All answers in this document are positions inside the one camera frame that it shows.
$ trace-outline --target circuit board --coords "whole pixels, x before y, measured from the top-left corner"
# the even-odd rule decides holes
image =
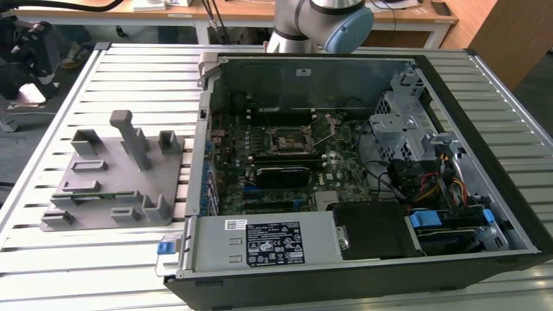
[[[340,202],[372,200],[370,188],[357,161],[356,138],[358,121],[342,121],[340,113],[313,114],[310,126],[253,126],[245,116],[218,115],[213,118],[214,166],[220,197],[218,214],[280,213],[317,211],[314,194],[336,191]],[[329,131],[330,122],[336,123]],[[256,172],[282,167],[285,161],[254,164],[254,156],[313,155],[322,161],[318,169],[308,170],[302,187],[261,189]]]

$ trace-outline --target blue latch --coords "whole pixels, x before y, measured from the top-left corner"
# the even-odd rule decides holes
[[[436,211],[417,211],[409,216],[413,228],[429,227],[433,225],[441,225],[438,213]]]
[[[164,241],[164,242],[157,243],[157,255],[169,255],[169,254],[174,254],[174,252],[176,252],[174,242]]]
[[[493,216],[492,210],[484,209],[482,214],[484,214],[485,220],[488,220],[488,223],[492,224],[496,221],[496,217]]]

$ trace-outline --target white sticker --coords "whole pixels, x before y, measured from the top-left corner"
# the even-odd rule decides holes
[[[296,76],[310,76],[310,69],[296,69]]]
[[[190,14],[166,14],[166,17],[192,18]]]
[[[225,230],[245,230],[246,224],[248,224],[248,220],[245,219],[226,219]]]

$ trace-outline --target small green circuit board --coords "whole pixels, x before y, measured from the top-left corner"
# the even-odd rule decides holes
[[[326,113],[317,114],[317,118],[325,118],[326,115]],[[305,187],[262,190],[256,188],[256,167],[252,167],[248,158],[252,155],[270,154],[274,148],[270,133],[285,131],[290,127],[250,126],[245,117],[229,115],[222,115],[222,120],[214,120],[213,124],[221,124],[221,128],[214,127],[212,130],[221,215],[254,213],[254,211],[245,210],[245,204],[264,202],[294,202],[294,211],[316,211],[313,194],[317,191],[334,190],[338,193],[340,202],[372,200],[366,176],[353,148],[360,130],[358,121],[341,122],[340,115],[332,113],[330,117],[337,119],[340,124],[336,126],[336,134],[329,138],[317,143],[317,140],[328,136],[329,131],[324,125],[310,128],[312,143],[317,144],[309,148],[312,152],[325,157],[322,169],[309,172]],[[296,148],[293,143],[284,144],[289,150]]]

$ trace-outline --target person's leg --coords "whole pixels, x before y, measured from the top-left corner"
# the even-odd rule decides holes
[[[56,29],[61,38],[70,41],[70,50],[60,66],[64,69],[76,68],[85,62],[94,48],[92,36],[81,25],[58,25]]]

